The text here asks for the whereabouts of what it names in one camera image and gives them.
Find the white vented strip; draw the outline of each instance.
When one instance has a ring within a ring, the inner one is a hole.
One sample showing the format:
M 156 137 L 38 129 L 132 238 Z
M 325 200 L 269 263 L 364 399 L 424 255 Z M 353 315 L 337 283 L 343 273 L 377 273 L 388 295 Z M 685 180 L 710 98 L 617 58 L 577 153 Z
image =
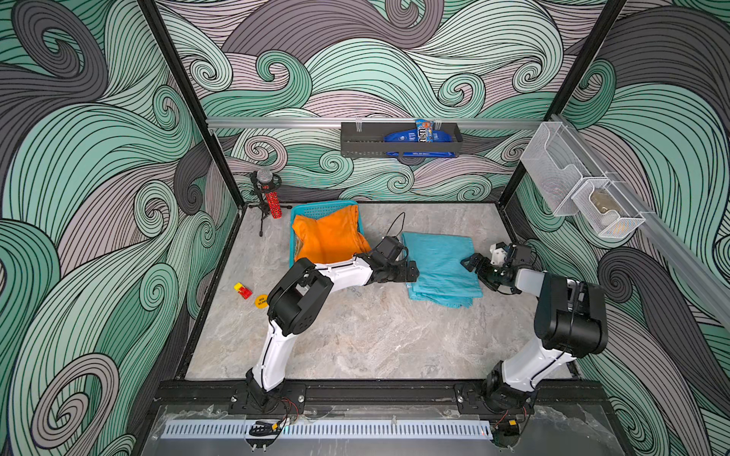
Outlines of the white vented strip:
M 161 438 L 246 438 L 255 420 L 172 420 Z M 479 420 L 328 420 L 297 423 L 279 438 L 455 438 L 492 439 L 488 421 Z

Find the microphone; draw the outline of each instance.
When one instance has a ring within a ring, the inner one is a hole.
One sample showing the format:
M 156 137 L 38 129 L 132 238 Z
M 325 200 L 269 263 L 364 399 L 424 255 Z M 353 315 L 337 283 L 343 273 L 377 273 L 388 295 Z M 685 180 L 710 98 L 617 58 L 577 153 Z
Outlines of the microphone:
M 256 179 L 261 187 L 261 192 L 266 195 L 266 202 L 272 211 L 273 218 L 281 218 L 281 206 L 279 205 L 279 196 L 276 193 L 276 184 L 274 183 L 274 173 L 268 169 L 262 169 L 256 172 Z

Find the snack bag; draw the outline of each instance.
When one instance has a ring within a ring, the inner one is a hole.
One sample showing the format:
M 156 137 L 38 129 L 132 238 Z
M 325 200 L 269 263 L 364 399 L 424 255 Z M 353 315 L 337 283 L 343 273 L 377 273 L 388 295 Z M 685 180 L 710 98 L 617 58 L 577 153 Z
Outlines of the snack bag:
M 418 142 L 434 141 L 434 124 L 432 122 L 418 119 L 415 121 L 415 129 L 418 132 Z

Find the yellow round sticker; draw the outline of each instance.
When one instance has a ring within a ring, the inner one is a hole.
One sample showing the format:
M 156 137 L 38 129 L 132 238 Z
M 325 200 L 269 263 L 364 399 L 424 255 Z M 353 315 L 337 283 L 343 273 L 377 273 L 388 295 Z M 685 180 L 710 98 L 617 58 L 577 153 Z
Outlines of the yellow round sticker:
M 266 298 L 268 298 L 268 295 L 261 295 L 258 298 L 256 298 L 256 301 L 254 301 L 254 305 L 258 307 L 259 309 L 265 309 L 269 306 L 269 303 L 266 302 Z

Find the red microphone handle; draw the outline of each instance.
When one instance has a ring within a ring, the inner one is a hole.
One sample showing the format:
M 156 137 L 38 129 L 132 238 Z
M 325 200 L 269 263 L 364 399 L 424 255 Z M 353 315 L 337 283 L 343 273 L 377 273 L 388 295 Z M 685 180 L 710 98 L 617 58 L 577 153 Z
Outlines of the red microphone handle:
M 281 218 L 281 206 L 279 205 L 279 196 L 276 192 L 267 193 L 266 201 L 269 203 L 269 208 L 272 210 L 272 217 Z

